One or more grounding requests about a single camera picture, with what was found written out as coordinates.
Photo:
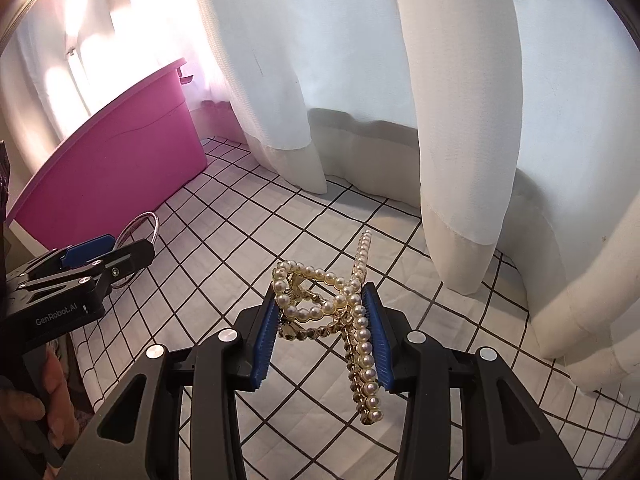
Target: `blue gripper pad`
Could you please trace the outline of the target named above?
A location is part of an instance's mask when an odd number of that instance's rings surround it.
[[[391,346],[385,335],[385,329],[380,320],[378,305],[380,298],[372,293],[368,286],[362,290],[362,304],[367,309],[367,319],[369,320],[369,331],[371,332],[371,344],[373,345],[373,357],[376,359],[376,372],[378,382],[385,390],[390,390],[394,386],[394,372],[391,357]]]
[[[98,256],[113,250],[115,243],[116,239],[111,235],[98,236],[93,240],[68,248],[64,257],[60,259],[60,263],[64,269],[82,267]]]
[[[262,325],[254,345],[254,363],[249,378],[255,389],[260,388],[260,384],[267,376],[267,371],[269,370],[273,345],[276,342],[278,333],[278,317],[279,309],[275,299],[272,299],[269,302],[267,313],[262,320]]]

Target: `pink container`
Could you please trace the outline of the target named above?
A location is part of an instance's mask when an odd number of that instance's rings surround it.
[[[62,142],[7,215],[47,249],[109,233],[153,211],[207,165],[177,68],[146,77]]]

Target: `silver screw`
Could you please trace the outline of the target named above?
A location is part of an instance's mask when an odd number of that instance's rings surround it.
[[[146,356],[149,359],[158,359],[162,354],[164,354],[162,345],[153,345],[146,349]]]
[[[233,328],[225,328],[218,333],[218,339],[227,343],[233,341],[236,337],[238,337],[238,332]]]
[[[480,357],[485,361],[495,361],[498,358],[498,352],[496,352],[493,348],[489,348],[485,346],[480,349]]]
[[[424,333],[420,332],[419,330],[413,330],[412,332],[409,332],[406,335],[406,338],[409,340],[409,343],[414,343],[417,345],[427,341],[427,336],[425,336]]]

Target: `pearl hair clip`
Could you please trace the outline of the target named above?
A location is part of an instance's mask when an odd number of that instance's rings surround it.
[[[288,261],[279,262],[273,269],[272,284],[276,304],[282,313],[278,327],[278,335],[281,338],[303,341],[307,338],[327,337],[338,332],[342,335],[353,400],[360,413],[360,421],[365,425],[383,418],[380,399],[376,396],[380,386],[374,369],[373,347],[369,342],[369,320],[359,294],[367,277],[370,244],[371,231],[366,230],[360,235],[349,281],[333,272]],[[302,283],[305,280],[331,285],[338,293],[327,300],[320,294],[303,288]],[[310,309],[299,308],[298,305],[303,300],[311,301],[313,306]],[[333,319],[325,326],[303,328],[300,325],[310,320],[321,320],[325,316]]]

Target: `grid patterned cloth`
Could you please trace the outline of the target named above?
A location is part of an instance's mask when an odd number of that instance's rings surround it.
[[[497,349],[559,433],[585,479],[609,466],[635,427],[640,396],[619,386],[584,394],[560,360],[540,358],[522,279],[495,253],[472,296],[443,287],[418,210],[329,176],[328,192],[305,192],[258,165],[244,144],[203,142],[209,166],[156,214],[156,259],[106,298],[107,314],[73,334],[83,381],[97,409],[133,359],[157,342],[192,346],[261,303],[278,259],[347,276],[358,234],[372,230],[367,281],[386,306],[444,346]],[[148,237],[151,225],[134,238]],[[393,478],[406,399],[381,392],[385,418],[360,424],[338,336],[276,342],[267,379],[237,396],[249,479]],[[180,478],[188,479],[190,389],[183,395]],[[462,477],[460,395],[451,393],[450,478]]]

